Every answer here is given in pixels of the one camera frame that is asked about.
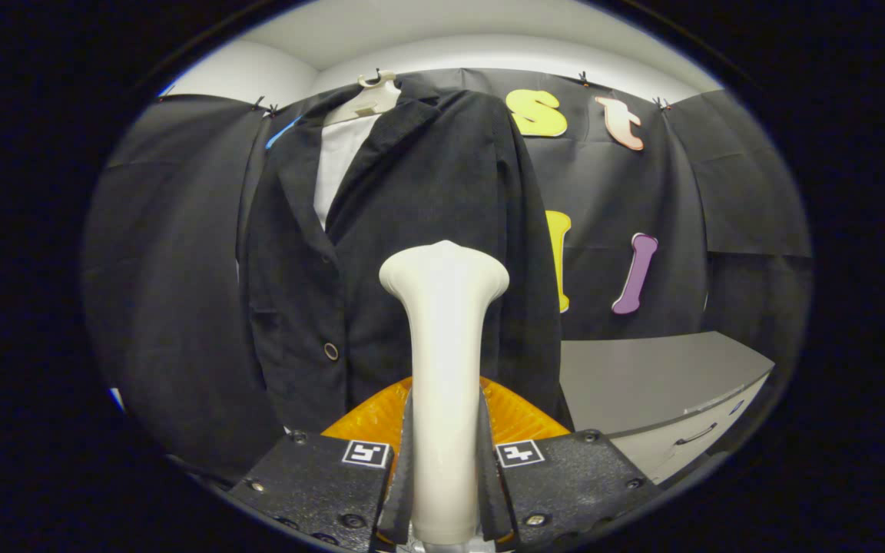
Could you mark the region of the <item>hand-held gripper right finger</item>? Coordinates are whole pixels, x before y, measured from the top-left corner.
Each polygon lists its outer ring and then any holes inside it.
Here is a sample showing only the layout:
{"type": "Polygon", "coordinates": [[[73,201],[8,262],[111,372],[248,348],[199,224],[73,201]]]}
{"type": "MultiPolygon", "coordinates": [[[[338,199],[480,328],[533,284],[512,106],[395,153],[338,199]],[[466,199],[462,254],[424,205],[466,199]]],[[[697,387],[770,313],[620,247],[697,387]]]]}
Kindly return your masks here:
{"type": "Polygon", "coordinates": [[[660,496],[600,431],[570,432],[505,386],[480,384],[479,518],[496,550],[587,538],[660,496]]]}

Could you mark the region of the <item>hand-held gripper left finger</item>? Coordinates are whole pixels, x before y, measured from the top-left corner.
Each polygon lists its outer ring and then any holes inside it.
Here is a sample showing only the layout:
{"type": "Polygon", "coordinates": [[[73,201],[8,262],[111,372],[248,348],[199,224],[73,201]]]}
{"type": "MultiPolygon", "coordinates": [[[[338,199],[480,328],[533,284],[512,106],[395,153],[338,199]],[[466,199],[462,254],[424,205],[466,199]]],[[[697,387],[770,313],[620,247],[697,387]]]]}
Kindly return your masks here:
{"type": "Polygon", "coordinates": [[[377,392],[322,432],[294,430],[233,486],[231,499],[291,531],[348,551],[410,541],[411,379],[377,392]]]}

